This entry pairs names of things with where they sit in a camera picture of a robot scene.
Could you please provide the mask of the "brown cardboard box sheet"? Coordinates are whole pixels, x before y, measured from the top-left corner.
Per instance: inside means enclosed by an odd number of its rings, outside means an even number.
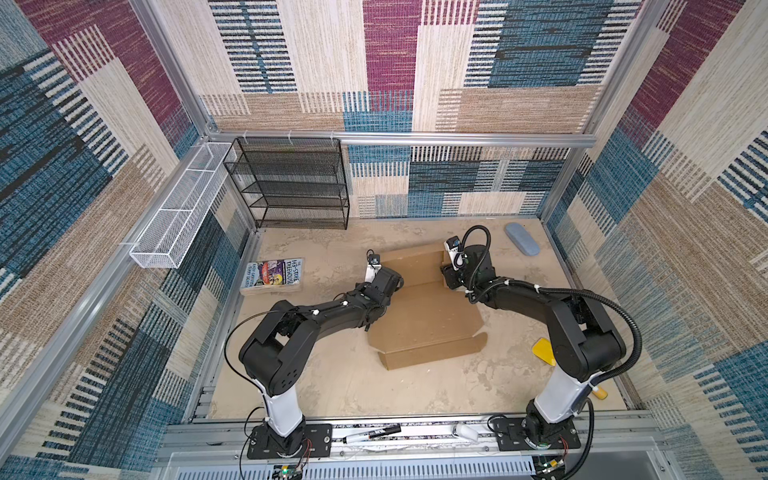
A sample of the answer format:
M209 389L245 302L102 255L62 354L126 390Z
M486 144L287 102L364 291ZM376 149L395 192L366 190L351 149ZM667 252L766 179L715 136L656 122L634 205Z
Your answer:
M386 314L368 332L368 341L385 369L475 354L487 345L483 318L464 294L446 286L441 268L449 264L441 244L381 254L404 286L393 294Z

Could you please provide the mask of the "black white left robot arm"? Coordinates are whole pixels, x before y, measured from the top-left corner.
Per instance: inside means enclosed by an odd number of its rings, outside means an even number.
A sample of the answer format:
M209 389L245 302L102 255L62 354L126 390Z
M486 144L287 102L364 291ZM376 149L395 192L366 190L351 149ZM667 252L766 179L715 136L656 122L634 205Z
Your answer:
M256 441L281 455L296 455L307 445L306 418L295 385L318 340L347 329L369 329L382 317L404 280L382 267L370 281L317 305L273 305L238 352L245 375L261 392L265 425Z

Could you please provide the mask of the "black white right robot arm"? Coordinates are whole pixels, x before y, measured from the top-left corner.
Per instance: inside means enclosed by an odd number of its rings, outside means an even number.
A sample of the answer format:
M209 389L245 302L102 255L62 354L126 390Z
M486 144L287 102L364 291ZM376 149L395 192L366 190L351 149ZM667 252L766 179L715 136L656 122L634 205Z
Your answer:
M626 354L626 345L590 291L552 289L498 276L484 245L464 245L454 236L441 267L449 289L464 289L472 303L511 311L547 328L555 367L544 389L529 402L522 429L526 442L543 449L570 429L602 377Z

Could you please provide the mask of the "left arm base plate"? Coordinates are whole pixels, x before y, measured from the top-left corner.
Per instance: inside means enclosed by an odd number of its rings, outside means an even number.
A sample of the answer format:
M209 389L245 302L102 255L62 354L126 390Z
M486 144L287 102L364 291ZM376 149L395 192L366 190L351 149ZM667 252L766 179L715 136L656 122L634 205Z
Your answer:
M326 458L330 456L333 427L329 423L299 426L287 437L280 436L267 424L255 426L248 435L248 460Z

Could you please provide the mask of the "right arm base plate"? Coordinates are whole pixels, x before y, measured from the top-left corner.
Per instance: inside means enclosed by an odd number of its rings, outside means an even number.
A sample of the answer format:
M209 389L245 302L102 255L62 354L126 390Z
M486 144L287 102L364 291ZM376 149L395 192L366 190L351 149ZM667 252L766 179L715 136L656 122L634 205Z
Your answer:
M500 451L580 449L579 436L572 419L547 423L537 417L499 417L491 421Z

